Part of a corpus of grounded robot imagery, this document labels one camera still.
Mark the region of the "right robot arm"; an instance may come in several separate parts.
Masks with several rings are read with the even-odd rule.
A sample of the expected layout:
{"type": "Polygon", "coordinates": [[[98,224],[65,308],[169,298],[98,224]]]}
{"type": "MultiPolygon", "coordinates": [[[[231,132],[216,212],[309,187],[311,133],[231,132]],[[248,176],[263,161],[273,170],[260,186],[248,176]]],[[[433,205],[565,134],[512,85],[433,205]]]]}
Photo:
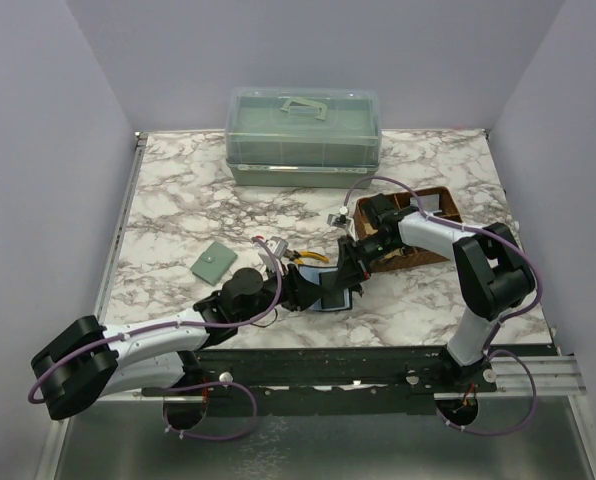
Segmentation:
{"type": "Polygon", "coordinates": [[[509,228],[458,224],[426,214],[415,206],[398,209],[383,194],[363,202],[372,235],[338,239],[337,269],[327,290],[352,289],[369,279],[371,264],[404,247],[430,251],[454,262],[465,302],[456,333],[447,343],[450,358],[438,367],[438,379],[458,392],[474,380],[472,365],[483,358],[494,325],[536,288],[536,280],[509,228]]]}

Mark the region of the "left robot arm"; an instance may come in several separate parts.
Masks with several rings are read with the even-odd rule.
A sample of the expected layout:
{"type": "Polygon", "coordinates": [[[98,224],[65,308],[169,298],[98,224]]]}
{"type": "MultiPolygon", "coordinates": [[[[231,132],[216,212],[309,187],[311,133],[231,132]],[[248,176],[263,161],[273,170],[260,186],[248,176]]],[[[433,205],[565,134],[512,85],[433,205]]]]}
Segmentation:
{"type": "Polygon", "coordinates": [[[325,269],[290,265],[268,277],[242,268],[221,289],[175,315],[104,326],[88,315],[71,323],[31,360],[36,382],[28,395],[53,420],[75,416],[100,397],[136,388],[192,393],[198,368],[180,355],[219,345],[276,307],[307,310],[325,294],[325,269]]]}

